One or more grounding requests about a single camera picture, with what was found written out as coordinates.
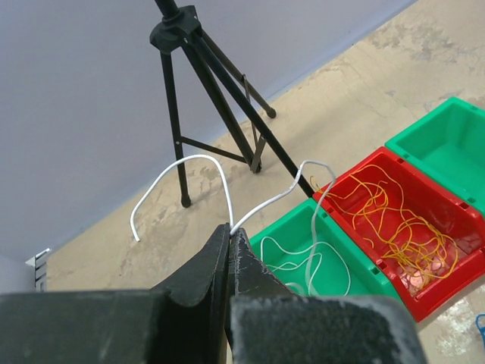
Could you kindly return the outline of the red bin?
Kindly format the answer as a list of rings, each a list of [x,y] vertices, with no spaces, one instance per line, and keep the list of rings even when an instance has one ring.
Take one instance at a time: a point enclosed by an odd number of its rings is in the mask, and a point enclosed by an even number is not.
[[[313,197],[417,322],[484,275],[483,216],[385,147]]]

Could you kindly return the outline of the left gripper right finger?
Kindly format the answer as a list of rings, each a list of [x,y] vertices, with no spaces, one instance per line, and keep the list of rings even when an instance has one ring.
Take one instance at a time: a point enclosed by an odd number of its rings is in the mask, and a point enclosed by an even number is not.
[[[232,238],[234,363],[425,363],[414,320],[386,296],[301,297],[255,256],[243,229]]]

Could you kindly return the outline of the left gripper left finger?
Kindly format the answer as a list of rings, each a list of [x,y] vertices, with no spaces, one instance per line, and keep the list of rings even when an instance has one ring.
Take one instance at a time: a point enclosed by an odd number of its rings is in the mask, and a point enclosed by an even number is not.
[[[148,290],[4,294],[3,363],[219,363],[229,227]]]

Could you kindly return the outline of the green bin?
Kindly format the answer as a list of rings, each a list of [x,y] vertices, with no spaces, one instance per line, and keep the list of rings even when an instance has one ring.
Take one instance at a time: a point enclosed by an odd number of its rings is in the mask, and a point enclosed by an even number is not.
[[[484,213],[484,110],[452,97],[385,147]]]
[[[384,295],[398,299],[385,274],[309,199],[250,239],[254,254],[300,295]]]

